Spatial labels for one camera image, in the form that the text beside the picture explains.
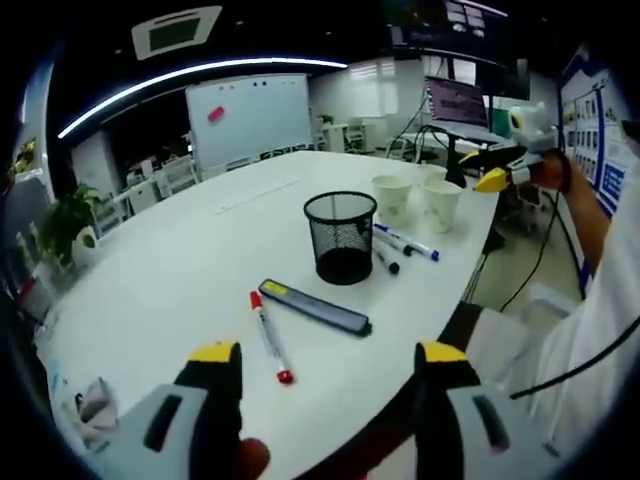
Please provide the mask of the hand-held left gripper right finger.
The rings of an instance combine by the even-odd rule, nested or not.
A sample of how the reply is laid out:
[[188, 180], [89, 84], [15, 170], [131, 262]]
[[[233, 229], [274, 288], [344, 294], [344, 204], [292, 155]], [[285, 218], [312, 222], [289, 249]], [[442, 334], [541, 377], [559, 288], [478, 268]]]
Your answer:
[[419, 342], [414, 353], [418, 479], [549, 479], [556, 453], [460, 350]]

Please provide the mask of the person's right hand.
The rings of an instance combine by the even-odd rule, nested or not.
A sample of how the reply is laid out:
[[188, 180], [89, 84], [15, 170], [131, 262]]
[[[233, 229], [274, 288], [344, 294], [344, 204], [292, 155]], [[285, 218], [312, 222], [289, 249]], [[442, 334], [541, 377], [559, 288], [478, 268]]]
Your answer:
[[546, 152], [533, 167], [530, 181], [538, 187], [568, 194], [573, 182], [572, 163], [561, 150]]

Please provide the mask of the person's left hand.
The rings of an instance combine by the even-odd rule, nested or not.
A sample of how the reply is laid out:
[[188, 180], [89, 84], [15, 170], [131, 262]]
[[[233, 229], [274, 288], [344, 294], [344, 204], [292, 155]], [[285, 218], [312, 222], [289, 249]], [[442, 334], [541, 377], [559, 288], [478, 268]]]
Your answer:
[[270, 451], [259, 439], [243, 439], [239, 446], [239, 479], [258, 479], [270, 462]]

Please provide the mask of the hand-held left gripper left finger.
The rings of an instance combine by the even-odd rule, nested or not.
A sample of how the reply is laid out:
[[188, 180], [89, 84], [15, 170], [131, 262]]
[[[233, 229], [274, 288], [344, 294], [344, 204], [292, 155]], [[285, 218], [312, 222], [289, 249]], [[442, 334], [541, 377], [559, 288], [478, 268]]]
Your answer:
[[171, 383], [124, 416], [97, 448], [103, 479], [230, 479], [242, 426], [237, 342], [194, 351]]

